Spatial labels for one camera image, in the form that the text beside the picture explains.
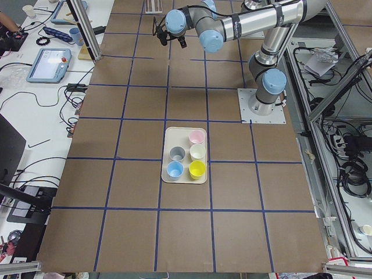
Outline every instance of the table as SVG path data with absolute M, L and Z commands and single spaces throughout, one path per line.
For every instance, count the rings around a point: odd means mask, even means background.
M 189 3 L 163 0 L 164 10 Z M 232 12 L 235 2 L 216 1 Z M 287 124 L 242 124 L 236 88 L 261 41 L 163 47 L 117 0 L 38 259 L 43 271 L 320 271 L 327 260 Z M 204 128 L 207 182 L 163 183 L 167 127 Z
M 105 1 L 103 3 L 99 0 L 88 0 L 87 2 L 90 6 L 87 12 L 93 20 L 92 24 L 96 24 L 94 26 L 105 26 L 108 21 L 108 11 L 111 10 L 113 1 Z M 48 7 L 49 10 L 53 10 L 55 6 L 56 4 L 50 4 L 47 0 L 38 0 L 35 4 L 35 8 L 43 7 L 45 9 L 44 7 Z M 22 26 L 26 26 L 33 21 L 44 21 L 47 17 L 46 15 L 37 15 L 35 19 L 27 18 Z M 71 28 L 71 26 L 57 26 L 50 22 L 46 24 L 48 27 L 63 30 L 67 33 L 68 29 Z M 19 52 L 12 52 L 6 57 L 2 57 L 0 59 L 0 66 L 10 62 L 33 63 L 40 49 L 40 46 L 35 43 L 39 37 L 37 32 L 40 28 L 30 31 L 29 37 Z M 97 36 L 99 42 L 102 41 L 102 37 L 103 35 Z M 27 141 L 26 150 L 19 164 L 20 169 L 40 159 L 67 157 L 71 138 L 67 138 L 66 125 L 61 123 L 61 119 L 59 118 L 59 111 L 65 102 L 65 96 L 63 95 L 63 90 L 60 90 L 58 94 L 58 89 L 67 83 L 78 82 L 94 65 L 91 61 L 77 59 L 80 48 L 76 45 L 69 45 L 60 40 L 52 39 L 48 47 L 70 48 L 73 55 L 70 67 L 59 84 L 31 84 L 26 82 L 26 76 L 30 69 L 28 66 L 6 67 L 0 72 L 0 86 L 3 87 L 3 91 L 0 94 L 0 104 L 19 91 L 35 93 L 42 105 L 54 104 L 57 102 L 58 95 L 60 96 L 60 101 L 56 106 L 41 108 L 36 104 L 34 96 L 18 94 L 8 100 L 0 110 L 0 113 L 6 117 Z M 88 74 L 81 82 L 89 84 L 90 78 L 91 74 Z M 74 116 L 74 113 L 75 109 L 70 105 L 67 105 L 63 110 L 65 118 Z M 49 141 L 35 147 L 28 147 L 46 140 Z M 52 159 L 38 163 L 30 168 L 30 172 L 23 173 L 20 176 L 20 180 L 29 180 L 33 177 L 43 175 L 61 177 L 64 165 L 65 160 L 61 159 Z M 43 182 L 34 183 L 34 185 L 42 187 L 50 186 L 49 183 Z M 9 211 L 10 209 L 4 207 L 0 210 L 0 235 L 3 235 L 5 238 L 12 230 L 24 229 L 24 224 L 8 223 L 6 221 Z

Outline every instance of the blue cup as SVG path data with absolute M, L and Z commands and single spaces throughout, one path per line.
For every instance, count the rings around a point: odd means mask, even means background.
M 182 176 L 183 172 L 184 166 L 178 161 L 170 162 L 167 166 L 167 173 L 169 178 L 172 180 L 178 180 Z
M 81 36 L 79 28 L 71 28 L 70 29 L 70 36 L 72 37 L 72 40 L 74 41 L 75 44 L 78 46 L 84 45 L 84 40 L 83 37 Z

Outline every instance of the yellow cup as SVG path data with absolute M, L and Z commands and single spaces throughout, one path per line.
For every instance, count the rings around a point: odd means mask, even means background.
M 205 174 L 206 167 L 202 161 L 193 161 L 188 168 L 192 179 L 197 180 Z

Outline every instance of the pink cup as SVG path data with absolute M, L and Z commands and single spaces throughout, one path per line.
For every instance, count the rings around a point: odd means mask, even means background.
M 188 135 L 188 139 L 190 140 L 190 144 L 202 144 L 205 140 L 205 134 L 201 130 L 194 130 Z

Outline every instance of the blue joint cap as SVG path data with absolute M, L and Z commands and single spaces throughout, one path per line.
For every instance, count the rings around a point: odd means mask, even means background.
M 213 0 L 203 0 L 202 2 L 205 3 L 209 9 L 211 9 L 214 12 L 217 12 L 217 8 Z M 217 15 L 215 13 L 212 13 L 212 18 L 217 19 Z
M 268 93 L 279 95 L 285 89 L 287 78 L 285 74 L 278 69 L 270 69 L 263 75 L 262 84 Z
M 171 10 L 165 17 L 165 26 L 172 34 L 179 34 L 186 27 L 186 17 L 180 10 Z
M 222 48 L 223 37 L 216 30 L 206 30 L 199 36 L 199 41 L 205 52 L 215 53 Z

